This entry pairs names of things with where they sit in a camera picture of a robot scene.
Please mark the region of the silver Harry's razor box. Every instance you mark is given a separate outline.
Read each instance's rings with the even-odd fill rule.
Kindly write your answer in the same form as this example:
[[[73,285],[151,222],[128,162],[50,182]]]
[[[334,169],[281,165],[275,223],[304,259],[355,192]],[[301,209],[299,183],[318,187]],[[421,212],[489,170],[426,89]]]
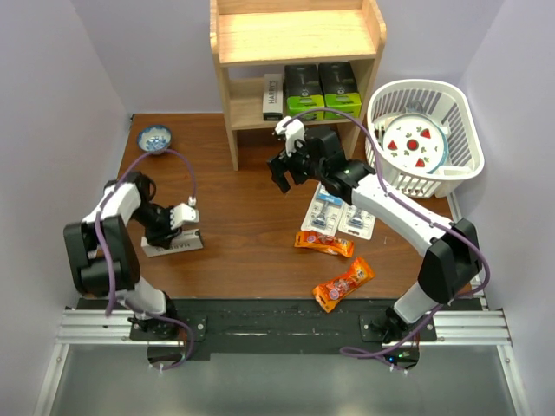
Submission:
[[[192,250],[201,250],[204,243],[200,229],[182,231],[175,237],[168,248],[153,246],[147,242],[145,237],[141,238],[140,246],[148,257],[160,257]]]

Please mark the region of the orange razor bag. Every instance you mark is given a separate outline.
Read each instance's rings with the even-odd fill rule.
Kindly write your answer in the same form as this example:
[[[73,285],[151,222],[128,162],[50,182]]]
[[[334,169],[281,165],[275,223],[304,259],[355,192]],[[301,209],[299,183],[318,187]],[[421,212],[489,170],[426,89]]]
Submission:
[[[342,299],[374,277],[375,272],[368,263],[362,257],[357,257],[347,272],[328,282],[318,284],[312,290],[312,295],[320,307],[329,313]]]
[[[294,247],[347,258],[352,257],[355,249],[352,241],[328,236],[317,231],[299,231],[295,236]]]

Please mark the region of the black green razor box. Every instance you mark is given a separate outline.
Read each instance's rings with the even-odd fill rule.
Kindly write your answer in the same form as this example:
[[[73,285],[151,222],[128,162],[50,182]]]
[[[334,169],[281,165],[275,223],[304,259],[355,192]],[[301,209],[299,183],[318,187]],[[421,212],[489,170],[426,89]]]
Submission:
[[[289,116],[324,107],[323,90],[316,64],[284,67],[285,108]]]
[[[350,63],[321,63],[318,65],[318,73],[325,106],[358,117],[362,100]]]

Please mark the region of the white Harry's razor box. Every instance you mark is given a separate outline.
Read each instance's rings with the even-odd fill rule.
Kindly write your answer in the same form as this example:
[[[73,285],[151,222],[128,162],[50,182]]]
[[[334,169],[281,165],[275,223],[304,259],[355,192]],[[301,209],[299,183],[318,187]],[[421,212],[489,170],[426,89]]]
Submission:
[[[284,90],[281,74],[264,75],[262,114],[264,121],[279,121],[283,118]]]

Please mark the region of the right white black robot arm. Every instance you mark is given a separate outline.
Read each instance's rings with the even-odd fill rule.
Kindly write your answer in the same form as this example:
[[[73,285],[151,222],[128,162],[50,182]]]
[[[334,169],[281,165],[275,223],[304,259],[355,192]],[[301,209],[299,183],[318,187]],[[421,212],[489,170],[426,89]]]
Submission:
[[[427,312],[451,302],[480,273],[484,262],[471,222],[453,222],[426,210],[367,163],[347,159],[327,126],[305,128],[287,117],[274,134],[284,141],[284,150],[269,159],[268,167],[282,192],[314,179],[328,194],[381,220],[421,255],[416,282],[372,324],[383,342],[407,340]]]

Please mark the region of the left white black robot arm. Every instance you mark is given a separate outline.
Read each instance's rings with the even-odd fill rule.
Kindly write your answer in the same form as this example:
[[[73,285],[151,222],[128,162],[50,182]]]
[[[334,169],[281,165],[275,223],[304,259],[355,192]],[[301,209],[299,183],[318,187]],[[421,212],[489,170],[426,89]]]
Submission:
[[[172,340],[180,334],[180,319],[173,301],[141,275],[140,262],[127,225],[144,227],[154,248],[168,249],[182,228],[175,205],[155,204],[156,184],[146,174],[129,173],[106,183],[95,209],[63,229],[69,267],[76,290],[83,296],[108,299],[105,316],[117,304],[134,312],[129,321],[145,334]]]

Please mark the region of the wooden two-tier shelf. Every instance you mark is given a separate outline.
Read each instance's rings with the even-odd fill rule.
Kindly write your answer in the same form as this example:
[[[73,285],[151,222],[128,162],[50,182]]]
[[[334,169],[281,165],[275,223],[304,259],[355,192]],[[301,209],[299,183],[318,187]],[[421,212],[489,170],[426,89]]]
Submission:
[[[347,61],[366,114],[387,40],[376,1],[212,1],[210,45],[232,167],[238,132],[270,127],[262,78],[233,80],[230,68]]]

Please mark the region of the left blue razor blister pack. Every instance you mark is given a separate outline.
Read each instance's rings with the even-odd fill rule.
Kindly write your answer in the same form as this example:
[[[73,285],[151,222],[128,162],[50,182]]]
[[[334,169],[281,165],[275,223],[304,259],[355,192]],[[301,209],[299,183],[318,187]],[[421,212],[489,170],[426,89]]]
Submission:
[[[322,184],[314,192],[301,224],[302,231],[316,231],[334,237],[343,215],[344,202],[329,194]]]

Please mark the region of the blue razor blister pack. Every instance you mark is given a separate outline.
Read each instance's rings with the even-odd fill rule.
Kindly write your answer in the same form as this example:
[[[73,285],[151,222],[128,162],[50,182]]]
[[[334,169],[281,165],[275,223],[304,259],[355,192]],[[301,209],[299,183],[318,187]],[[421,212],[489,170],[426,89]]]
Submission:
[[[347,205],[343,209],[338,230],[352,237],[358,237],[369,241],[372,238],[374,227],[375,216],[361,208]]]
[[[314,192],[301,224],[302,231],[316,231],[334,237],[343,215],[344,202],[329,194],[322,184]]]

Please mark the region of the right blue razor blister pack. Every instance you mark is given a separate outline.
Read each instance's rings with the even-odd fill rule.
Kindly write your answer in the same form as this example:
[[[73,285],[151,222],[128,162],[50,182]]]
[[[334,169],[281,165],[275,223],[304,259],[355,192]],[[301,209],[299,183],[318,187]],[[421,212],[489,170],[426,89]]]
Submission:
[[[343,209],[338,230],[352,237],[358,237],[369,241],[372,238],[374,227],[375,216],[361,208],[347,205]]]

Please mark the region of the blue white ceramic bowl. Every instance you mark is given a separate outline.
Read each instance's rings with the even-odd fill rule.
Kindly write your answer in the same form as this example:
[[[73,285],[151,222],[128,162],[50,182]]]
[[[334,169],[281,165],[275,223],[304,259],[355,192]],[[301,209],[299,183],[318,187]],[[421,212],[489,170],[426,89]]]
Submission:
[[[172,143],[171,130],[163,125],[152,125],[139,132],[136,138],[138,148],[144,153],[162,154]]]

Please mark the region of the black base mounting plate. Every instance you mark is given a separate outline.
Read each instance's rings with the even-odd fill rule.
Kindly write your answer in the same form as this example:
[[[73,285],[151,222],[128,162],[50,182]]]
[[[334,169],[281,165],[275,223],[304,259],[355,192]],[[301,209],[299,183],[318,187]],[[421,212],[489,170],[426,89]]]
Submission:
[[[385,348],[395,336],[381,329],[391,299],[350,299],[326,313],[311,299],[178,299],[172,320],[140,319],[123,307],[110,317],[106,303],[81,299],[67,309],[65,325],[80,326],[78,338],[102,342],[108,337],[147,348],[157,368],[181,359],[207,361],[214,354],[338,354],[342,347],[369,352]]]

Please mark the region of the white watermelon pattern plate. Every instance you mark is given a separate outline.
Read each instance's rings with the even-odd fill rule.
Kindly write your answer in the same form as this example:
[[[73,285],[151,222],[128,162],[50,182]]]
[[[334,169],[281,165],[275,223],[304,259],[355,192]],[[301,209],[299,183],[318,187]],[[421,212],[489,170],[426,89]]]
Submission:
[[[447,137],[423,114],[405,113],[386,123],[382,149],[398,168],[416,174],[433,173],[447,161]]]

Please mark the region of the white plastic laundry basket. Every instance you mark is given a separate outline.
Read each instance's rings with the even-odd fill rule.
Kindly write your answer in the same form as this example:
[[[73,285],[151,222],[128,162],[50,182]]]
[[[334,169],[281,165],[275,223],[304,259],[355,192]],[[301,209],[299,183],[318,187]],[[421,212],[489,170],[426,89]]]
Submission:
[[[405,113],[427,116],[447,137],[447,161],[433,173],[416,174],[395,167],[382,149],[386,123]],[[447,82],[408,79],[387,83],[372,94],[367,122],[379,146],[375,153],[372,142],[366,141],[368,162],[374,165],[378,160],[384,179],[412,198],[446,197],[480,174],[485,165],[467,97]]]

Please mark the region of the aluminium rail frame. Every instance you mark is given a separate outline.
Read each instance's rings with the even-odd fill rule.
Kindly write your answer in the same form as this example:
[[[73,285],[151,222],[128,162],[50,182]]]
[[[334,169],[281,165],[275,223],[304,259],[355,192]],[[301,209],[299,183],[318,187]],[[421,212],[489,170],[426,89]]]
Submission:
[[[198,252],[142,263],[178,299],[311,299],[349,261],[293,245],[308,199],[249,195],[205,201]],[[419,256],[379,226],[356,254],[375,270],[349,299],[391,299],[414,280]],[[481,300],[441,311],[404,370],[338,354],[214,354],[160,371],[143,344],[79,339],[62,323],[36,406],[39,415],[526,415],[504,314]]]

